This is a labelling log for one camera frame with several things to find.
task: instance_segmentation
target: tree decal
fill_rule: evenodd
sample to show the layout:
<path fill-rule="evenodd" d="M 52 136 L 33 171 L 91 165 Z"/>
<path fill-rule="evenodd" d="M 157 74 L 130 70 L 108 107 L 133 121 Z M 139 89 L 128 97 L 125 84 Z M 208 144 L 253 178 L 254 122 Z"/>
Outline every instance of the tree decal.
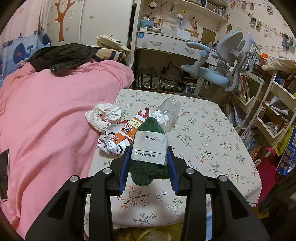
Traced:
<path fill-rule="evenodd" d="M 59 42 L 61 41 L 64 41 L 64 34 L 63 34 L 63 23 L 64 23 L 64 18 L 65 18 L 65 15 L 68 11 L 68 9 L 75 3 L 72 2 L 70 3 L 71 0 L 68 0 L 67 1 L 67 6 L 66 6 L 66 9 L 64 12 L 61 12 L 60 10 L 60 3 L 61 3 L 61 0 L 59 0 L 59 2 L 56 2 L 55 5 L 57 6 L 57 18 L 55 19 L 55 22 L 59 22 Z"/>

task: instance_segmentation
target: crumpled paper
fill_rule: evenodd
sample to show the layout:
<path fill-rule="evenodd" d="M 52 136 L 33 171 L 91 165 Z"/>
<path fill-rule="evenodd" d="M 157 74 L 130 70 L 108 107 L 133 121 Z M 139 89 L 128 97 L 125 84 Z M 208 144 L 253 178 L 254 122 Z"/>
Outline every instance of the crumpled paper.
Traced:
<path fill-rule="evenodd" d="M 121 118 L 121 108 L 103 102 L 97 104 L 93 110 L 89 110 L 84 115 L 93 128 L 99 132 L 105 132 L 107 126 L 117 123 Z"/>
<path fill-rule="evenodd" d="M 161 114 L 161 110 L 156 110 L 154 113 L 151 113 L 149 116 L 154 117 L 158 124 L 167 124 L 170 118 L 167 115 Z"/>

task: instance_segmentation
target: chair armrest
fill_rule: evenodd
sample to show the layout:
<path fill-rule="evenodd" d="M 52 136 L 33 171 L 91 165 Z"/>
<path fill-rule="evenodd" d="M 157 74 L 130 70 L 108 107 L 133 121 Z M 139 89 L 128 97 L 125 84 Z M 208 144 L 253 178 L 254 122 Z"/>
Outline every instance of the chair armrest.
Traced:
<path fill-rule="evenodd" d="M 213 58 L 215 58 L 215 59 L 218 59 L 218 60 L 221 60 L 221 61 L 225 62 L 225 60 L 222 59 L 222 58 L 220 58 L 220 57 L 217 55 L 217 53 L 212 53 L 211 56 L 212 56 Z"/>
<path fill-rule="evenodd" d="M 199 49 L 199 50 L 205 50 L 207 51 L 207 53 L 210 52 L 210 48 L 201 44 L 201 43 L 195 43 L 195 42 L 189 42 L 189 43 L 186 43 L 186 45 L 189 47 L 189 48 L 193 48 L 193 49 Z"/>

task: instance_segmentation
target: sock label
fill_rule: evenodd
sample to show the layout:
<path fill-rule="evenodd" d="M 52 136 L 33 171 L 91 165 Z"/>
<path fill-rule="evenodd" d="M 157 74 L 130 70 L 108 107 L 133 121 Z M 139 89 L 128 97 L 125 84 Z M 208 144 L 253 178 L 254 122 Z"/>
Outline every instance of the sock label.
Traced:
<path fill-rule="evenodd" d="M 162 133 L 137 131 L 131 159 L 166 165 L 168 137 Z"/>

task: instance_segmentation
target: floral tablecloth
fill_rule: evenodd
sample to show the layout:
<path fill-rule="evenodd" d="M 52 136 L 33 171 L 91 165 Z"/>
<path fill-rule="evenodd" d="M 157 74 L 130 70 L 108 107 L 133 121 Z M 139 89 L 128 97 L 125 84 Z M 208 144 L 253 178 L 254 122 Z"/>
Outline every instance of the floral tablecloth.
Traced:
<path fill-rule="evenodd" d="M 167 132 L 175 156 L 183 158 L 188 167 L 210 177 L 226 175 L 241 194 L 255 205 L 261 192 L 261 180 L 243 142 L 217 104 L 191 97 L 123 89 L 115 105 L 122 109 L 122 119 L 130 120 L 146 107 L 153 111 L 167 98 L 181 103 L 177 119 Z M 118 156 L 98 148 L 89 176 L 108 167 Z M 85 231 L 88 234 L 89 201 L 87 197 Z M 169 225 L 182 223 L 186 197 L 178 197 L 170 180 L 153 180 L 141 187 L 128 175 L 121 197 L 111 197 L 114 228 L 127 226 Z"/>

